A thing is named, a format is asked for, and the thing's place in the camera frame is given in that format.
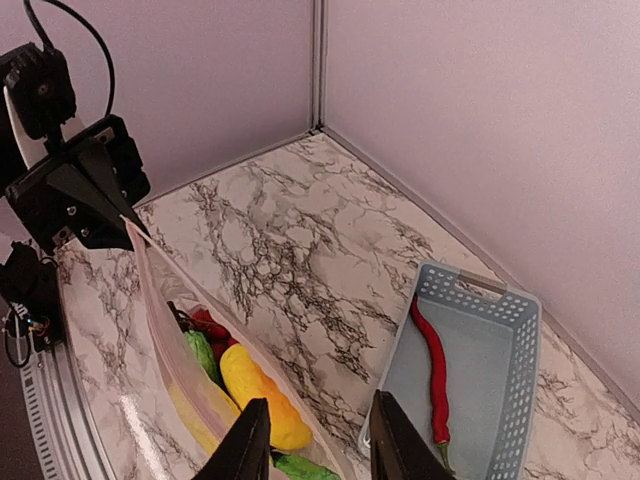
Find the pink wall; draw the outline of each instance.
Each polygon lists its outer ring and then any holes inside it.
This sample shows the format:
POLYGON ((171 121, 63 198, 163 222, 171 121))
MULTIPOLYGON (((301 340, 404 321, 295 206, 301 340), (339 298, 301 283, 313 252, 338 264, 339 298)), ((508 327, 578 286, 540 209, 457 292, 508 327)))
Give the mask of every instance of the pink wall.
MULTIPOLYGON (((9 255, 11 254, 11 239, 0 233, 0 263, 5 263, 7 261, 7 258, 9 258, 9 255)), ((2 306, 2 299, 0 298, 0 315, 2 315, 3 310, 1 308, 2 306)))
MULTIPOLYGON (((19 0, 0 2, 0 52, 36 41, 19 0)), ((152 195, 309 128, 311 0, 68 1, 103 35, 152 195)), ((82 26, 34 1, 69 61, 79 114, 103 112, 107 72, 82 26)), ((0 232, 18 227, 0 208, 0 232)))
POLYGON ((640 405, 640 3, 329 2, 326 122, 640 405))

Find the metal frame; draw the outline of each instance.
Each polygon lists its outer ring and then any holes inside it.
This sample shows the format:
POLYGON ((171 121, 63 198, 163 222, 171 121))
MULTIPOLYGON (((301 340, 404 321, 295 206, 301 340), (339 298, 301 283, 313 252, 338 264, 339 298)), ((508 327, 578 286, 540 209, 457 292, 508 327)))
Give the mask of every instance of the metal frame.
POLYGON ((45 480, 116 480, 71 347, 34 354, 20 377, 45 480))
POLYGON ((324 125, 324 99, 327 57, 327 0, 313 0, 311 42, 311 122, 310 131, 317 132, 324 125))

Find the plastic bag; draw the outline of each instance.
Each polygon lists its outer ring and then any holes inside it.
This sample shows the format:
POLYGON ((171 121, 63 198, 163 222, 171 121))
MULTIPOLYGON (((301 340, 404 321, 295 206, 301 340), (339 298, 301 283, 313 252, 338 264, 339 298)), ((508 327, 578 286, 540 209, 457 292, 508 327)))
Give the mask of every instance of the plastic bag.
MULTIPOLYGON (((280 391, 298 410, 313 431, 311 445, 296 454, 328 467, 343 480, 355 479, 351 463, 336 447, 315 415, 289 384, 271 355, 248 328, 219 301, 197 284, 169 255, 135 224, 126 220, 140 271, 140 284, 147 307, 147 322, 160 364, 162 378, 182 421, 203 449, 211 454, 239 415, 233 401, 213 383, 197 363, 184 339, 168 300, 177 301, 185 310, 195 305, 206 308, 216 322, 243 344, 254 362, 271 377, 280 391)), ((271 468, 270 478, 286 479, 271 468)))

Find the marble surface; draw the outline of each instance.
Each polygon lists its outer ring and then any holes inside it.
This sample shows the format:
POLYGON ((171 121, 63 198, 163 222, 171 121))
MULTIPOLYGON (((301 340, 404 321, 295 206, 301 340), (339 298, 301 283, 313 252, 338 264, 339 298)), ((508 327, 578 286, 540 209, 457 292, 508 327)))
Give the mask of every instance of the marble surface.
MULTIPOLYGON (((418 263, 495 278, 360 161, 318 135, 139 210, 241 318, 344 448, 356 439, 418 263)), ((130 253, 60 255, 72 347, 117 479, 187 479, 206 456, 162 383, 130 253)), ((526 479, 640 480, 640 428, 545 324, 526 479)))

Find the red chili pepper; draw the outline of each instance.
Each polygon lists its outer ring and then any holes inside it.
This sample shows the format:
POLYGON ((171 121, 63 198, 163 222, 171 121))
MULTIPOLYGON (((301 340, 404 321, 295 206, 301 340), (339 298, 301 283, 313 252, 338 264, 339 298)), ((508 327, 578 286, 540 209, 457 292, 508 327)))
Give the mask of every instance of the red chili pepper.
POLYGON ((413 323, 427 342, 431 357, 431 428, 433 429, 433 441, 442 453, 444 466, 453 473, 449 466, 447 446, 451 441, 451 434, 447 422, 449 421, 449 400, 447 399, 447 363, 444 356, 444 348, 440 337, 431 324, 422 316, 418 309, 418 296, 411 301, 411 318, 413 323))

